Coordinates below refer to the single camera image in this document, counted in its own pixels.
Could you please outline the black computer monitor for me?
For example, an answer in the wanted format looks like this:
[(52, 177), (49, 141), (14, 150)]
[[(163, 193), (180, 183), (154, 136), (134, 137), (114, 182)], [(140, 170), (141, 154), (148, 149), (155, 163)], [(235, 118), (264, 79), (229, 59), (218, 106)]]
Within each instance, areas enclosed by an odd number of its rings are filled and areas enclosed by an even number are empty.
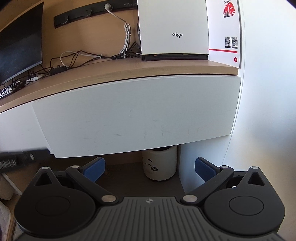
[(36, 5), (1, 31), (1, 84), (43, 63), (43, 8)]

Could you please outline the black wall power strip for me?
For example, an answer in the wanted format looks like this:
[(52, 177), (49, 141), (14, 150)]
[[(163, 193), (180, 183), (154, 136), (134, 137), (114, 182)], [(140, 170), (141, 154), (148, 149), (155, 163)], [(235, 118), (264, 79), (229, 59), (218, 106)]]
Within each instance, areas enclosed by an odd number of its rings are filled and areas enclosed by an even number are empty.
[(79, 8), (66, 11), (60, 15), (56, 15), (54, 20), (54, 28), (59, 28), (69, 23), (107, 13), (105, 5), (111, 6), (110, 11), (125, 11), (137, 9), (137, 1), (100, 1), (93, 4), (88, 4)]

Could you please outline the white red QR sign board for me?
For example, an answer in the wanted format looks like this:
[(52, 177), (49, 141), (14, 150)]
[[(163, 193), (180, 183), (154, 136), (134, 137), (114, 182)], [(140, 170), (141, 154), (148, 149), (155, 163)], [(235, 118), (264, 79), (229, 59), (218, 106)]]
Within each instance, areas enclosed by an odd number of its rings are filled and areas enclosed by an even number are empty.
[(238, 1), (206, 1), (209, 55), (208, 60), (240, 67), (241, 26)]

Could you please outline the white panda trash bin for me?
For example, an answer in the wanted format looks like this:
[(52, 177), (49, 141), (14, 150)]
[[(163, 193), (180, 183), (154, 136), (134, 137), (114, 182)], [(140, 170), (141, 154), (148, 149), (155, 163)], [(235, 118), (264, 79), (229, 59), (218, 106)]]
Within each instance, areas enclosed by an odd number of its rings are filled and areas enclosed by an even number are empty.
[(177, 146), (142, 151), (145, 175), (155, 181), (170, 179), (177, 171), (177, 155)]

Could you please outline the white aigo computer case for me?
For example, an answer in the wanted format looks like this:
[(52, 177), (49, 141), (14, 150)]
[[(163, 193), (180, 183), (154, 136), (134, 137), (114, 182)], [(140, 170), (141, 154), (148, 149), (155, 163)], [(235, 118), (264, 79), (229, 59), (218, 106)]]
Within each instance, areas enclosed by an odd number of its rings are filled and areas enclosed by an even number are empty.
[(205, 0), (137, 1), (137, 10), (142, 60), (208, 60)]

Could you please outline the black keyboard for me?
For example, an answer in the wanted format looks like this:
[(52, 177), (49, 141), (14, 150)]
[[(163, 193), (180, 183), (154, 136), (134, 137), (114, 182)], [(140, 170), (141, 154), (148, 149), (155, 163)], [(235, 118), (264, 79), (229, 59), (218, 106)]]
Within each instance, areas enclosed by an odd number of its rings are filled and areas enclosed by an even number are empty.
[(0, 99), (5, 98), (17, 91), (19, 91), (20, 89), (24, 88), (26, 84), (26, 81), (16, 81), (13, 82), (12, 84), (8, 85), (7, 87), (5, 87), (4, 89), (1, 90), (0, 92)]

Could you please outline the white desk drawer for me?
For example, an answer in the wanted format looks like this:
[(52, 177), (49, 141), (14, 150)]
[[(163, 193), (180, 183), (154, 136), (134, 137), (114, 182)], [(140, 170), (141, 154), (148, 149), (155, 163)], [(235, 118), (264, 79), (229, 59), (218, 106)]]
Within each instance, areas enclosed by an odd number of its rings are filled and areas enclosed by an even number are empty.
[(174, 146), (231, 133), (241, 79), (181, 75), (109, 82), (32, 107), (57, 158)]

